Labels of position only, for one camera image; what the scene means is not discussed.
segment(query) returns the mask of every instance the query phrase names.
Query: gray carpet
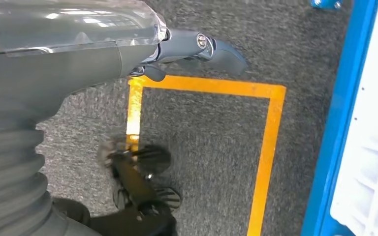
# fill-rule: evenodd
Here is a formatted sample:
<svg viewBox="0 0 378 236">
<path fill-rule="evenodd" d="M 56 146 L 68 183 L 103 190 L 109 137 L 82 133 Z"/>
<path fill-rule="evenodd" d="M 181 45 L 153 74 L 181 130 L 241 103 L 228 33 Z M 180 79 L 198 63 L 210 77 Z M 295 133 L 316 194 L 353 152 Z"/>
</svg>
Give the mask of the gray carpet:
<svg viewBox="0 0 378 236">
<path fill-rule="evenodd" d="M 149 1 L 170 26 L 228 41 L 249 63 L 241 78 L 177 66 L 169 74 L 287 87 L 263 236 L 300 234 L 348 18 L 308 1 L 283 2 Z M 125 80 L 90 88 L 39 126 L 47 134 L 39 151 L 47 155 L 50 191 L 83 202 L 93 215 L 115 210 L 95 152 L 100 140 L 125 135 L 127 90 Z M 167 145 L 174 156 L 161 180 L 183 195 L 180 235 L 246 235 L 268 101 L 159 89 L 146 89 L 143 100 L 143 141 Z"/>
</svg>

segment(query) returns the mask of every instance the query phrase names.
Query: screw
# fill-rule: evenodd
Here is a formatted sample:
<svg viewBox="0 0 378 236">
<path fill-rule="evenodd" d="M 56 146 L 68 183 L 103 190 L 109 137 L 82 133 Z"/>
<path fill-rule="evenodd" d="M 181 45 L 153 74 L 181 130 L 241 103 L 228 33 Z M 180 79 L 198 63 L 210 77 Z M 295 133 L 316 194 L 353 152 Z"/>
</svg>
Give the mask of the screw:
<svg viewBox="0 0 378 236">
<path fill-rule="evenodd" d="M 203 34 L 198 34 L 198 37 L 196 38 L 196 42 L 198 43 L 198 46 L 200 48 L 206 48 L 206 36 Z"/>
<path fill-rule="evenodd" d="M 336 1 L 335 4 L 334 4 L 334 7 L 336 9 L 340 9 L 341 8 L 341 3 L 339 1 Z"/>
</svg>

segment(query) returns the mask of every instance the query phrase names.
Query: blue frame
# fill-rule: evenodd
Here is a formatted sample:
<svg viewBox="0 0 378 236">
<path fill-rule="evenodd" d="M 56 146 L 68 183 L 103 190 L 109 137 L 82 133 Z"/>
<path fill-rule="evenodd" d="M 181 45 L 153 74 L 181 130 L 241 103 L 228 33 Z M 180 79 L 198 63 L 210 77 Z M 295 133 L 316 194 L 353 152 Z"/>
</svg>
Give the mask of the blue frame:
<svg viewBox="0 0 378 236">
<path fill-rule="evenodd" d="M 329 211 L 377 9 L 378 0 L 354 2 L 301 236 L 353 235 Z"/>
</svg>

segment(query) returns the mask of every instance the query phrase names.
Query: white plastic crate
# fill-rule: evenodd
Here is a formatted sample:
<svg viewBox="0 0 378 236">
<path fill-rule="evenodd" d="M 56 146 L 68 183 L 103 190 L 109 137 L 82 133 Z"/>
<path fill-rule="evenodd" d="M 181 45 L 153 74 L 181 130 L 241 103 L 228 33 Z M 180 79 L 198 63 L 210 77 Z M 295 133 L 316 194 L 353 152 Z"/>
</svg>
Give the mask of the white plastic crate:
<svg viewBox="0 0 378 236">
<path fill-rule="evenodd" d="M 378 14 L 330 213 L 356 236 L 378 236 Z"/>
</svg>

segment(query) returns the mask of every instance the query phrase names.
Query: yellow rectangle marking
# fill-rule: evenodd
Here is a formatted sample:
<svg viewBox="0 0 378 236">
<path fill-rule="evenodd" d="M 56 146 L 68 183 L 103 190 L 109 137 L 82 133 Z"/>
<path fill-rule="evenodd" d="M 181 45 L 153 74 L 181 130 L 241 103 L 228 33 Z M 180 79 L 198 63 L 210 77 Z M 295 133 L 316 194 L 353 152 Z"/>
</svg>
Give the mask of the yellow rectangle marking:
<svg viewBox="0 0 378 236">
<path fill-rule="evenodd" d="M 247 231 L 247 236 L 259 236 L 264 218 L 286 88 L 280 85 L 183 76 L 166 76 L 161 82 L 154 82 L 146 77 L 138 77 L 132 78 L 129 85 L 126 134 L 127 141 L 133 144 L 138 144 L 139 140 L 143 87 L 270 99 Z"/>
</svg>

